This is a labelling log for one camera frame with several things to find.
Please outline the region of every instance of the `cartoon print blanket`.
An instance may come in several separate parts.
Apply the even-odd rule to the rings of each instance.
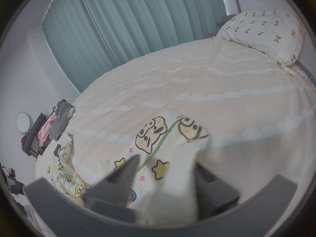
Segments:
[[[149,120],[126,149],[102,163],[104,174],[109,175],[139,154],[128,201],[128,207],[136,211],[137,223],[165,224],[162,220],[166,218],[170,224],[194,222],[197,205],[193,169],[197,154],[208,145],[208,132],[198,122],[165,111]]]
[[[77,173],[67,164],[72,145],[72,137],[64,132],[56,142],[56,147],[52,149],[46,179],[68,199],[78,205],[83,205],[81,196],[89,186],[86,186]]]

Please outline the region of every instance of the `teal curtain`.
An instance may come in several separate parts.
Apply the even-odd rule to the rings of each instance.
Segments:
[[[42,27],[82,92],[118,65],[216,32],[224,15],[223,0],[54,0]]]

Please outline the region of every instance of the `pink clothing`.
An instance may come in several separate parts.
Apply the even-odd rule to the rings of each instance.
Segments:
[[[51,123],[55,121],[58,118],[58,116],[51,115],[48,120],[45,122],[45,124],[42,126],[41,130],[39,131],[38,137],[39,137],[39,146],[44,146],[44,142],[46,141],[49,130],[51,128]]]

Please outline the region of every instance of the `white pillow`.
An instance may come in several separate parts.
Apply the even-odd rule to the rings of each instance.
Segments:
[[[247,11],[226,22],[216,36],[256,49],[293,74],[286,66],[297,59],[305,30],[290,12]]]

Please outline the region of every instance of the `purple cloth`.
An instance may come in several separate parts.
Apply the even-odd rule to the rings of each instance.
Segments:
[[[26,135],[24,135],[24,136],[22,137],[22,140],[21,140],[22,148],[24,147],[24,144],[25,144],[25,142],[26,142],[27,135],[28,135],[28,134],[26,134]]]

